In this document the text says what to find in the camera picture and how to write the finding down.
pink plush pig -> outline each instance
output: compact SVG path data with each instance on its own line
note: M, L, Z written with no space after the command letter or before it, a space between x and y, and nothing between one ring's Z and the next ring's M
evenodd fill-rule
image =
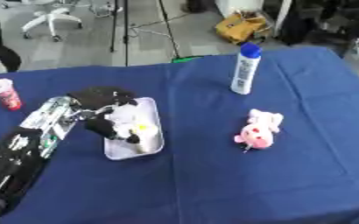
M272 133L279 133L279 125L283 121L281 114L272 114L258 109L252 109L249 114L248 125L241 134L234 137L238 144L247 144L245 152L254 149L266 149L273 144Z

navy blue cloth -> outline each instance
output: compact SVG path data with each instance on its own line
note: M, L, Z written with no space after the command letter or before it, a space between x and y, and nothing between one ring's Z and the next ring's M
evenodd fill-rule
M102 139L78 125L0 224L359 224L359 75L325 48L263 52L251 94L239 95L229 90L235 63L214 56L1 74L25 105L0 106L0 136L50 97L113 85L156 100L165 148L111 161ZM270 149L243 154L233 137L250 109L285 120Z

paper cup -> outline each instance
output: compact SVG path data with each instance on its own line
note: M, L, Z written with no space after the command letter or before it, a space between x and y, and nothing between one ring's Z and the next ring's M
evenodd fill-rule
M12 80L0 80L0 101L6 108L10 110L17 110L22 106L22 102L18 97L18 93L13 87Z

gray floor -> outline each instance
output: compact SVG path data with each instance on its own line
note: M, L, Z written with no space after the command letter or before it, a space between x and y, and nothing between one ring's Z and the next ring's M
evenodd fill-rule
M96 5L103 5L108 0L94 0ZM180 4L185 0L163 0L169 18L185 15L180 11ZM23 39L21 26L33 19L35 7L13 4L5 10L0 4L0 21L2 22L5 44L18 52L23 60L21 70L37 70L56 67L76 66L124 66L123 13L119 14L116 28L116 51L109 52L111 34L111 17L95 17L86 6L88 0L81 0L72 14L83 21L84 29L78 30L77 25L58 22L56 28L63 38L60 43L53 43L45 24L33 29L33 39ZM163 18L158 7L158 0L132 0L130 4L130 24L144 25ZM215 55L237 53L238 46L231 45L219 38L213 27L222 20L222 16L210 7L201 14L190 14L172 20L173 36L179 45L180 56ZM141 29L166 33L165 24L154 24ZM130 65L150 65L166 63L172 58L170 40L150 32L140 31L130 38ZM262 45L263 49L286 47L276 41ZM357 71L358 63L349 53L347 61Z

metal tray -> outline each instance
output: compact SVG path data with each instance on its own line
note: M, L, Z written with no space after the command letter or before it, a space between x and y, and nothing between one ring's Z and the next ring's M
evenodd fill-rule
M126 143L121 140L104 139L104 154L112 160L123 160L127 158L136 158L155 154L160 152L165 145L162 127L160 125L158 108L156 102L152 98L137 98L138 102L136 110L142 113L144 118L149 119L158 127L158 134L148 143L149 149L141 151L135 144ZM115 121L114 114L106 115L106 119Z

